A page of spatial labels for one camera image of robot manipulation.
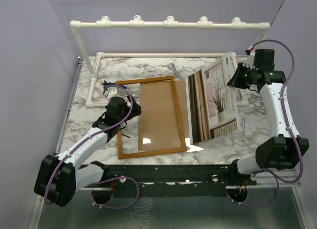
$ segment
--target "gray floor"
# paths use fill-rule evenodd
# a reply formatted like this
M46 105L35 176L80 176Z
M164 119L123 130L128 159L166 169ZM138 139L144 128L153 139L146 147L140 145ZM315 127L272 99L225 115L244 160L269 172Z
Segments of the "gray floor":
M302 229L300 213L291 188L282 188L276 203L263 209L234 205L228 198L140 198L129 209L109 210L92 206L90 190L77 192L60 208L44 207L40 229ZM275 189L250 189L246 202L265 204ZM132 199L113 199L123 206Z

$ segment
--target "pvc pipe frame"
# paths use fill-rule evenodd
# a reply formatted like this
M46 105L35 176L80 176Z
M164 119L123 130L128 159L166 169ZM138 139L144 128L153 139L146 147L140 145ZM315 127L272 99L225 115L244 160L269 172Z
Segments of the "pvc pipe frame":
M198 28L198 29L212 29L212 28L225 28L231 30L245 30L245 29L256 29L260 30L260 35L255 42L263 40L270 29L269 23L245 23L241 22L239 17L232 19L231 23L213 23L208 21L206 17L201 17L198 22L178 22L175 21L173 16L168 16L165 21L158 22L145 22L139 15L135 15L133 20L130 21L110 21L109 17L103 16L101 20L96 22L81 22L71 21L70 27L75 34L79 48L85 59L87 68L91 75L91 85L89 94L86 99L86 107L104 107L108 104L105 103L94 103L92 101L93 92L95 89L97 74L99 69L99 63L101 57L221 57L226 53L97 53L96 64L93 68L87 49L85 47L83 38L80 33L82 28L112 28L112 27L130 27L130 28L150 28L150 27L163 27L163 28Z

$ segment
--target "gray wall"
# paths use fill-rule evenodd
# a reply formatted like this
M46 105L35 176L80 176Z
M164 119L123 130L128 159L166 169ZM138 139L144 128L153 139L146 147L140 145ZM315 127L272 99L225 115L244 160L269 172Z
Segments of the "gray wall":
M0 227L25 229L77 57L47 0L0 0Z
M306 204L317 226L316 14L316 0L286 0L267 38L283 41L295 55L296 69L287 92L296 127L310 141L302 183ZM277 44L265 46L276 49L275 69L289 73L289 54Z
M245 22L272 22L283 0L49 0L67 37L80 55L71 20L96 21L103 15L111 20L198 21L207 16L213 22L231 22L239 16ZM227 52L244 54L258 31L196 29L90 29L83 31L90 55L96 52Z

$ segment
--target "cable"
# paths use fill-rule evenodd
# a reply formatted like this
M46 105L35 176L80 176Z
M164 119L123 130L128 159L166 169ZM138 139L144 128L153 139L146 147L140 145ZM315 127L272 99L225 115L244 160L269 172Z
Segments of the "cable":
M293 75L293 72L294 72L294 69L295 69L295 57L294 57L292 51L289 49L289 47L287 45L285 45L284 43L282 43L280 41L277 41L277 40L273 40L273 39L262 40L262 41L254 43L252 46L254 47L257 44L260 44L260 43L263 43L263 42L275 42L275 43L278 43L278 44L282 45L288 51L288 53L290 54L291 59L292 59L292 68L291 68L291 71L290 71L288 77L286 78L285 83L282 86L281 93L280 93L280 100L281 100L282 112L283 112L283 116L284 116L284 119L285 119L286 127L287 127L288 132L291 135L291 137L292 137L292 139L293 139L293 141L295 143L295 147L296 147L296 151L297 151L298 159L299 159L300 171L299 171L298 176L294 180L285 180L282 177L280 177L277 174L275 174L274 172L271 172L271 174L274 177L278 178L280 181L284 182L284 183L296 183L303 176L303 173L304 173L304 162L303 162L303 157L302 157L300 146L299 146L299 144L297 142L297 139L296 139L296 137L295 137L295 135L294 135L294 133L293 133L293 131L291 129L291 126L290 126L290 123L289 123L289 119L287 117L285 102L284 102L284 90L286 88L286 85L288 84L288 82L292 78L292 75Z
M135 197L135 199L133 200L133 202L130 203L130 204L128 204L127 206L123 206L123 207L112 207L112 206L106 206L106 205L104 205L104 204L98 204L98 203L96 203L96 202L95 202L95 199L94 199L94 196L91 195L91 199L92 199L92 201L94 202L94 203L93 203L93 206L94 206L94 205L97 205L97 206L100 207L100 209L101 209L101 208L108 208L108 209L126 209L126 208L131 207L133 204L135 204L136 201L137 201L138 198L139 198L140 189L139 189L138 183L137 183L133 178L130 178L130 177L127 177L127 176L121 176L121 177L115 177L115 178L107 179L107 180L100 181L100 182L93 183L93 184L107 183L107 182L109 182L109 181L116 180L116 179L121 179L121 178L129 179L129 180L133 181L134 184L137 186L137 196Z
M257 171L257 172L255 172L255 174L257 174L257 173L263 173L263 172L265 172L265 171L271 173L271 174L274 176L275 181L276 181L276 194L275 194L275 196L274 196L274 198L273 198L272 201L270 201L269 203L266 203L266 204L264 204L264 205L256 206L256 205L250 205L250 204L245 204L245 203L237 202L237 201L233 200L233 199L230 197L230 195L229 195L228 193L227 193L227 197L231 199L231 202L232 202L232 203L237 204L237 205L239 205L239 206L247 207L247 208L265 208L265 207L267 207L267 206L272 205L272 204L277 200L277 198L278 198L278 196L279 196L279 183L278 183L278 180L277 180L277 177L275 176L275 174L274 174L272 171L270 171L270 170Z
M50 177L50 179L49 179L49 182L48 182L48 184L47 184L47 186L46 186L46 189L45 189L45 193L44 193L44 204L45 204L45 205L50 205L50 204L52 204L52 202L47 201L48 194L49 194L49 190L50 190L52 181L53 181L53 179L54 179L56 173L57 173L58 170L59 170L59 167L64 163L64 161L65 161L68 157L70 157L71 154L73 154L82 144L84 144L86 141L88 141L89 139L91 139L91 137L94 137L94 136L96 136L96 135L98 135L98 134L100 134L100 133L103 133L103 132L105 132L105 131L108 131L108 130L110 130L110 129L113 129L113 128L116 127L116 126L121 125L121 124L122 124L123 122L125 122L125 121L128 119L128 117L130 116L130 114L131 114L131 112L132 112L132 108L133 108L133 101L132 101L132 96L131 96L131 94L130 94L125 88L123 88L123 87L121 87L121 86L118 86L118 85L110 85L109 87L116 87L116 88L122 89L124 92L126 92L126 93L128 94L128 97L130 98L130 102L131 102L131 107L130 107L130 110L129 110L128 114L124 117L124 119L122 119L120 122L116 123L115 125L112 125L112 126L110 126L110 127L107 127L106 129L97 131L97 132L95 132L94 134L91 134L90 137L86 137L85 139L83 139L81 142L78 143L78 145L76 145L76 146L74 147L73 150L71 150L71 151L69 152L68 155L66 155L66 156L57 164L57 166L55 167L55 169L54 169L54 171L53 171L53 173L52 173L52 175L51 175L51 177Z

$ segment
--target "white marble surface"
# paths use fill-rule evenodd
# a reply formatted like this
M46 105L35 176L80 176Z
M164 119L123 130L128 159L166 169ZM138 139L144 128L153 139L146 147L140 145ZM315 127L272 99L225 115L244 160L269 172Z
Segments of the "white marble surface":
M102 58L93 101L102 102L106 99L102 95L103 86L101 83L104 80L115 82L118 80L172 75L173 72L166 67L171 62L176 65L182 77L186 77L214 61L214 58ZM105 111L105 108L85 107L85 99L88 95L89 86L90 75L84 64L67 123L61 152L80 140L90 129L92 123ZM138 100L139 88L128 86L128 90ZM240 128L224 137L200 143L199 146L204 149L203 151L127 160L118 159L117 138L114 137L106 146L97 150L86 163L98 160L105 164L131 165L229 164L234 159L252 154L257 146L268 139L268 121L263 101L258 94L253 92L248 93L248 99L250 103L249 107L238 108L240 125L242 125L242 118L246 119L245 137L242 137L242 128ZM122 138L124 152L137 151L137 122L137 119L128 121L127 128L122 131L122 133L132 136L132 139L127 137Z

